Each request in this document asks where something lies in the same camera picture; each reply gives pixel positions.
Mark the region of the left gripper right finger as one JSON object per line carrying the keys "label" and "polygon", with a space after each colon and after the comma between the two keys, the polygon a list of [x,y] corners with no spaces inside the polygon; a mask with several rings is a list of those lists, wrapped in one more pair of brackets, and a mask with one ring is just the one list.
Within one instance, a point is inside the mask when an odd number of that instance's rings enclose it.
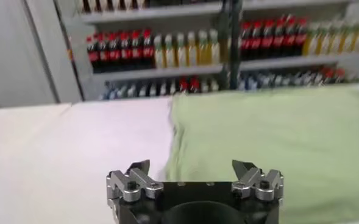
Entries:
{"label": "left gripper right finger", "polygon": [[281,200],[284,195],[284,176],[279,170],[268,173],[254,163],[232,161],[232,167],[238,178],[232,182],[232,192],[241,199],[255,197],[261,201]]}

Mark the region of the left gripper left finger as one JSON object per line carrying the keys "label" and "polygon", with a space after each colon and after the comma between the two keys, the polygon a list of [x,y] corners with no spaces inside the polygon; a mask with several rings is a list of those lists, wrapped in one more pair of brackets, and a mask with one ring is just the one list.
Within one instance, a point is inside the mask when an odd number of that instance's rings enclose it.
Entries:
{"label": "left gripper left finger", "polygon": [[164,190],[164,184],[148,176],[150,160],[132,163],[125,173],[110,171],[106,176],[107,202],[114,203],[122,198],[133,203],[141,198],[141,193],[156,199]]}

